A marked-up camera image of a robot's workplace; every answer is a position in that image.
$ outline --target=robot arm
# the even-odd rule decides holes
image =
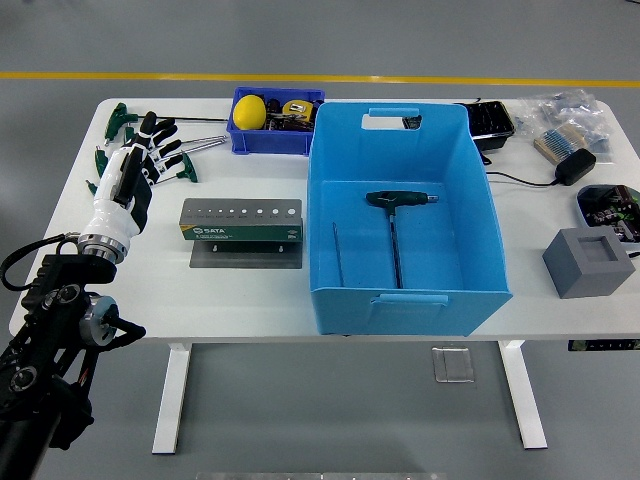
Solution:
[[[5,286],[29,290],[22,300],[25,323],[0,355],[0,478],[34,478],[47,448],[69,448],[93,423],[89,389],[98,355],[144,336],[144,328],[120,318],[113,298],[85,287],[113,281],[131,238],[144,229],[151,190],[143,166],[149,150],[175,131],[172,122],[156,124],[149,112],[132,144],[114,152],[77,255],[59,249],[45,255],[24,287],[9,284],[6,270],[45,244],[66,243],[68,236],[24,247],[0,266]],[[118,330],[124,333],[116,336]],[[80,375],[69,384],[63,377],[81,352]]]

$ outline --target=white table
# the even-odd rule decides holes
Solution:
[[[92,216],[92,196],[85,180],[97,182],[94,150],[103,145],[104,129],[116,104],[144,115],[229,115],[231,99],[113,99],[94,115],[46,235],[78,231]],[[640,275],[632,275],[612,296],[561,300],[542,253],[559,229],[580,226],[575,195],[588,184],[640,186],[640,160],[611,110],[614,163],[598,164],[571,187],[529,188],[491,178],[513,298],[465,341],[498,341],[525,448],[546,448],[546,439],[520,346],[525,340],[640,338]],[[180,124],[183,140],[224,134],[225,124]],[[491,155],[493,166],[521,178],[549,182],[553,167],[528,141],[511,138]],[[463,340],[426,336],[321,336],[317,333],[306,251],[300,270],[189,268],[192,242],[178,227],[188,197],[299,198],[306,211],[308,159],[297,155],[233,155],[231,142],[192,156],[200,183],[172,180],[153,189],[149,221],[134,237],[130,254],[118,266],[116,280],[98,286],[113,296],[121,315],[147,329],[144,341],[171,347],[154,453],[173,453],[192,343],[360,342]],[[43,249],[33,264],[35,275]],[[18,304],[10,323],[16,334],[24,310]]]

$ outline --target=black cable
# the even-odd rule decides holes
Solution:
[[[76,235],[65,235],[64,240],[58,243],[56,247],[56,254],[60,255],[62,253],[62,247],[64,247],[67,243],[73,243],[74,245],[78,245],[78,237]]]
[[[506,173],[502,173],[502,172],[487,172],[487,175],[501,175],[503,177],[510,178],[511,180],[515,180],[516,182],[524,183],[525,185],[530,185],[532,187],[551,187],[553,185],[557,185],[557,184],[560,183],[560,180],[558,180],[558,179],[555,179],[551,183],[527,182],[526,180],[522,180],[521,178],[513,177],[511,175],[507,175]]]
[[[0,264],[0,280],[2,280],[2,284],[12,292],[21,292],[23,290],[29,290],[31,288],[31,284],[17,286],[7,280],[7,271],[15,265],[18,261],[22,260],[24,257],[29,255],[31,252],[38,250],[39,248],[44,247],[45,245],[51,245],[52,243],[62,242],[67,238],[67,236],[62,233],[60,235],[56,235],[55,237],[45,238],[44,240],[38,240],[37,242],[30,243],[29,245],[25,245],[22,248],[19,248],[15,252],[11,253],[7,258],[4,259],[2,264]]]

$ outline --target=plastic bag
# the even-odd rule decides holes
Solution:
[[[610,162],[610,128],[595,97],[582,89],[521,98],[511,112],[516,135],[540,139],[546,134],[573,132],[600,162]]]

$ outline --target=table leg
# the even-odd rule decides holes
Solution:
[[[162,390],[160,413],[152,453],[173,454],[178,442],[178,429],[182,414],[182,400],[189,372],[190,343],[171,343],[167,375]]]
[[[547,448],[540,414],[520,347],[524,340],[499,341],[502,363],[507,374],[511,398],[524,448]]]

